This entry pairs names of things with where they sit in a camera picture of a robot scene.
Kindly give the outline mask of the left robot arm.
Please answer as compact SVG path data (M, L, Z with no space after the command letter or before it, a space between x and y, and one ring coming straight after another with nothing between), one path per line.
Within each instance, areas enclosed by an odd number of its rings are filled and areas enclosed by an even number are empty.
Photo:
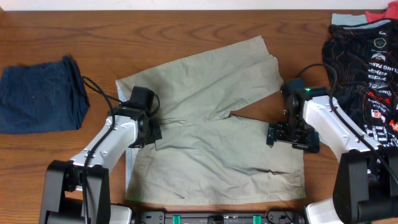
M82 151L49 164L40 223L133 223L131 208L111 203L109 175L126 149L161 139L155 101L159 97L152 90L135 86L130 99L111 109L101 131Z

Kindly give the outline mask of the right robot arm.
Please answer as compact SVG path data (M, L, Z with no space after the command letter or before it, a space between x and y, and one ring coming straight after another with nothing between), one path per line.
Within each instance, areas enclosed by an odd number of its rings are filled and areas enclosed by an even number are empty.
M371 223L397 217L397 148L369 137L325 87L300 78L280 88L285 122L270 124L267 145L291 144L318 153L324 139L339 162L331 198L289 215L292 223Z

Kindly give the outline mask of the khaki cargo shorts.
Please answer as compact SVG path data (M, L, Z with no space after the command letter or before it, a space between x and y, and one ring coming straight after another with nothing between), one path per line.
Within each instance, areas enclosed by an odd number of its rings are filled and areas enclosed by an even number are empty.
M141 86L160 103L162 139L126 155L126 200L221 205L303 198L302 151L283 142L268 146L267 122L233 115L282 82L260 36L117 80L120 99Z

